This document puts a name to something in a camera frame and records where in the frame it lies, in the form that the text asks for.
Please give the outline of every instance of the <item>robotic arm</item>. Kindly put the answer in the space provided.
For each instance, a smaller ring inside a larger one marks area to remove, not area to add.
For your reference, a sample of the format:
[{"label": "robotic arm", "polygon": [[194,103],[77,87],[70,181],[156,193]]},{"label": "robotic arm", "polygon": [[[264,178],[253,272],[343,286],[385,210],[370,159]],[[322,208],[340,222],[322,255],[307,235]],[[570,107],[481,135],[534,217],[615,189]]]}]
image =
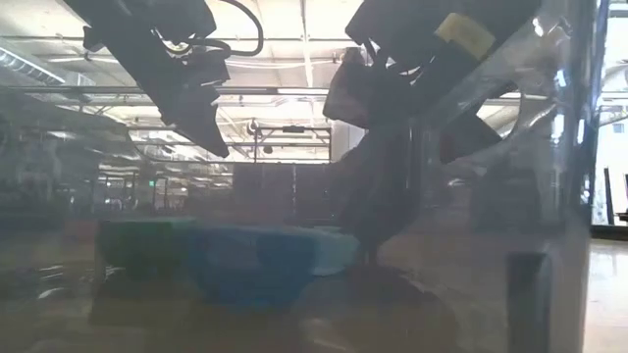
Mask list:
[{"label": "robotic arm", "polygon": [[[199,146],[227,157],[229,150],[216,125],[219,94],[215,84],[230,79],[225,60],[231,55],[254,56],[263,47],[262,26],[246,7],[241,9],[258,28],[257,48],[233,51],[207,38],[216,30],[204,0],[64,0],[88,26],[85,49],[106,46],[159,108],[162,120]],[[182,51],[168,47],[185,43]]]}]

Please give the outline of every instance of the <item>cable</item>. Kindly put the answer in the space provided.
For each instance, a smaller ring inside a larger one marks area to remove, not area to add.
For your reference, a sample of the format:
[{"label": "cable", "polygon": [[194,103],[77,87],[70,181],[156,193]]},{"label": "cable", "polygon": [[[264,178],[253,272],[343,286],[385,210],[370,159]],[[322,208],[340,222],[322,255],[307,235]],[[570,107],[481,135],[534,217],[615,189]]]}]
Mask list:
[{"label": "cable", "polygon": [[213,46],[220,49],[223,49],[227,57],[231,55],[243,56],[243,57],[254,57],[257,54],[262,52],[264,48],[264,28],[262,28],[262,24],[259,22],[255,14],[253,14],[246,6],[238,3],[236,0],[221,0],[233,6],[236,6],[240,10],[242,10],[255,24],[257,27],[257,47],[252,51],[241,51],[241,50],[232,50],[231,46],[223,41],[212,39],[212,38],[193,38],[187,40],[186,43],[190,45],[204,45],[204,46]]}]

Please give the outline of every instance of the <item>ceiling beam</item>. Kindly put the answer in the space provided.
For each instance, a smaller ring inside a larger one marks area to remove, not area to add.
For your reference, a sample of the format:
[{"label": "ceiling beam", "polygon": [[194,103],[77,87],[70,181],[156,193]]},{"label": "ceiling beam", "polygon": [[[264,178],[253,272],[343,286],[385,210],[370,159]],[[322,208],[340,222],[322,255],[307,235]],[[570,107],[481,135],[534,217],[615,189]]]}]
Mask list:
[{"label": "ceiling beam", "polygon": [[[82,43],[82,37],[81,36],[54,36],[54,35],[44,35],[44,36],[37,36],[37,35],[2,35],[0,36],[0,38],[7,40],[7,41],[12,41],[12,42],[16,42],[16,43],[38,43],[38,42],[47,42],[47,43],[63,43],[63,42],[80,42]],[[224,42],[228,42],[230,44],[232,43],[238,43],[238,42],[257,42],[257,37],[255,38],[234,38],[234,37],[227,37],[227,38],[212,38],[215,40],[221,40]],[[264,38],[264,42],[268,42],[268,43],[282,43],[282,42],[302,42],[303,39],[302,38]],[[309,39],[310,42],[351,42],[353,43],[353,40],[351,40],[348,37],[338,37],[338,38],[310,38]]]}]

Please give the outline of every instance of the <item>floor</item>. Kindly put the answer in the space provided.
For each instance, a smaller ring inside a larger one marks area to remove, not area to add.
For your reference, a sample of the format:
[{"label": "floor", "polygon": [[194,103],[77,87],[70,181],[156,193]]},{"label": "floor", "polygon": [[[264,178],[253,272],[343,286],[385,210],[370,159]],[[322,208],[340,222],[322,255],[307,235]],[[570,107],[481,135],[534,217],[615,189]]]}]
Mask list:
[{"label": "floor", "polygon": [[628,242],[595,240],[590,261],[584,352],[626,352]]}]

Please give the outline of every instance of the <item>dark object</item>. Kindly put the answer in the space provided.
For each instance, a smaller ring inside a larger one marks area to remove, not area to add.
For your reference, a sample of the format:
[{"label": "dark object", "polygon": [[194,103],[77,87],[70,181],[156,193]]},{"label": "dark object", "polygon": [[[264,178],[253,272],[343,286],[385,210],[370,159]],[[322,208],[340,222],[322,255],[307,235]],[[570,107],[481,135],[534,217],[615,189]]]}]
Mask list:
[{"label": "dark object", "polygon": [[[243,10],[257,26],[257,48],[251,52],[233,51],[224,42],[206,38],[216,23],[203,0],[64,1],[88,23],[85,49],[106,46],[153,100],[164,123],[176,125],[178,132],[220,157],[229,155],[211,106],[219,97],[213,85],[229,79],[229,56],[256,55],[262,49],[261,24],[246,7],[223,0]],[[177,51],[163,40],[187,47]]]},{"label": "dark object", "polygon": [[344,232],[356,236],[368,262],[411,220],[406,192],[408,135],[404,126],[369,131],[330,166],[333,209]]},{"label": "dark object", "polygon": [[612,190],[610,189],[610,171],[604,168],[604,189],[606,191],[606,216],[608,217],[608,225],[615,225],[615,212],[612,207]]},{"label": "dark object", "polygon": [[507,259],[508,352],[550,351],[551,262],[543,253]]},{"label": "dark object", "polygon": [[[332,82],[330,119],[371,128],[425,112],[528,21],[540,0],[367,0],[346,33],[373,66],[347,62]],[[495,12],[499,17],[490,16]],[[377,52],[372,42],[380,48]],[[389,59],[394,64],[387,66]]]}]

